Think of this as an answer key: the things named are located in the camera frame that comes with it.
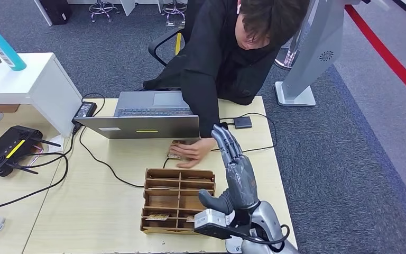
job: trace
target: laptop keyboard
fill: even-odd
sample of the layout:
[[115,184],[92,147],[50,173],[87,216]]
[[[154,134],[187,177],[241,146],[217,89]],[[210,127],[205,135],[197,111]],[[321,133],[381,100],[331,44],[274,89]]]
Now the laptop keyboard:
[[120,108],[117,116],[148,116],[148,115],[191,115],[188,107],[176,108]]

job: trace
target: desk surface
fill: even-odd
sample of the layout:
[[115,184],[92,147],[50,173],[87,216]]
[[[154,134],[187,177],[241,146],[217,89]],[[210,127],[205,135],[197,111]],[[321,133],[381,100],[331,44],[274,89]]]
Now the desk surface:
[[[93,99],[100,107],[101,99]],[[112,116],[117,99],[107,99],[99,116]],[[248,112],[265,114],[261,97],[249,106],[220,101],[220,116],[235,117]],[[267,120],[252,115],[253,128],[232,130],[243,149],[271,145]],[[225,252],[222,240],[202,235],[144,234],[140,231],[143,189],[116,180],[111,171],[94,161],[75,140],[69,174],[64,183],[49,190],[24,254],[31,253],[160,253]],[[161,168],[171,139],[108,140],[87,129],[83,142],[95,156],[113,166],[120,178],[144,183],[146,168]],[[291,229],[289,240],[296,246],[287,201],[273,149],[248,153],[255,168],[260,199],[276,209],[280,223]],[[175,167],[173,161],[169,168]],[[227,187],[219,152],[211,152],[196,169],[216,175],[216,195]],[[60,163],[55,175],[64,172]]]
[[[5,114],[0,121],[0,136],[8,128],[22,125],[40,130],[45,139],[58,135],[52,125],[33,107],[21,105],[16,113]],[[42,163],[52,158],[39,158]],[[58,162],[42,167],[38,175],[14,170],[6,177],[0,177],[0,204],[24,196],[48,186],[54,176]],[[22,253],[40,211],[46,192],[0,208],[0,216],[6,218],[4,229],[0,232],[0,254]]]

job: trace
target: yellow sticker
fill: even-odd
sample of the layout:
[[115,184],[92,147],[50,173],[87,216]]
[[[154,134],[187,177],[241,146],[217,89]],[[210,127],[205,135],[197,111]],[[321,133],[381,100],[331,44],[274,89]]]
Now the yellow sticker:
[[158,130],[136,130],[137,133],[143,133],[143,132],[158,132]]
[[25,142],[25,140],[21,140],[21,142],[19,142],[19,144],[17,144],[16,147],[13,148],[13,150],[10,151],[9,154],[7,154],[6,158],[7,158],[7,159],[10,158],[10,157],[18,150],[18,148],[19,148],[20,146],[22,146],[22,144],[23,144],[24,142]]

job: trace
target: silver laptop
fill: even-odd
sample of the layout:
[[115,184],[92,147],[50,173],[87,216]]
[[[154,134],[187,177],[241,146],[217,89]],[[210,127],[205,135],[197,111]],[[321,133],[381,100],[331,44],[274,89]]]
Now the silver laptop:
[[198,116],[181,91],[121,92],[114,116],[75,120],[109,139],[199,137]]

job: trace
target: cardboard organizer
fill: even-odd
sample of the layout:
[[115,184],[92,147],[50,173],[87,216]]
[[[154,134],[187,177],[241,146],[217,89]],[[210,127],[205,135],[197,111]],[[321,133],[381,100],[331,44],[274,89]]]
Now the cardboard organizer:
[[215,175],[208,170],[147,169],[141,231],[144,233],[194,234],[193,217],[205,207],[198,191],[214,195]]

